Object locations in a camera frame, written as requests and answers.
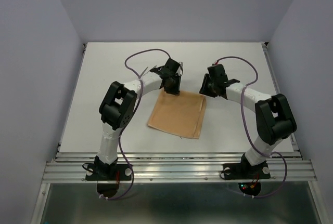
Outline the orange cloth napkin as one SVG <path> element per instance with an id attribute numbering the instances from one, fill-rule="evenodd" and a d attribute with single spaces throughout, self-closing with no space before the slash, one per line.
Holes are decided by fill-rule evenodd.
<path id="1" fill-rule="evenodd" d="M 204 95 L 181 91 L 175 96 L 162 91 L 147 126 L 182 138 L 199 139 L 206 106 Z"/>

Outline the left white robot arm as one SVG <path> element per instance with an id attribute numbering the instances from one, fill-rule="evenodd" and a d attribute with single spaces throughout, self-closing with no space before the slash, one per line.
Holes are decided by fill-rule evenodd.
<path id="1" fill-rule="evenodd" d="M 99 107 L 103 134 L 94 159 L 98 173 L 104 179 L 111 179 L 116 173 L 119 138 L 134 116 L 141 98 L 160 89 L 178 96 L 182 73 L 183 64 L 169 58 L 165 65 L 150 69 L 136 80 L 126 83 L 114 81 L 110 85 Z"/>

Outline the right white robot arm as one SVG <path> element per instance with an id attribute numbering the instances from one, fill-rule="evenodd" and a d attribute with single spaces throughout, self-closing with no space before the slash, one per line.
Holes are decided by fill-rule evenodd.
<path id="1" fill-rule="evenodd" d="M 255 113 L 258 137 L 255 141 L 250 141 L 251 148 L 245 153 L 246 161 L 239 165 L 239 171 L 245 177 L 256 174 L 258 165 L 266 161 L 283 139 L 287 139 L 297 130 L 296 120 L 285 95 L 271 96 L 251 89 L 239 80 L 230 80 L 222 64 L 208 67 L 199 93 L 239 103 L 247 136 L 249 132 L 244 108 Z"/>

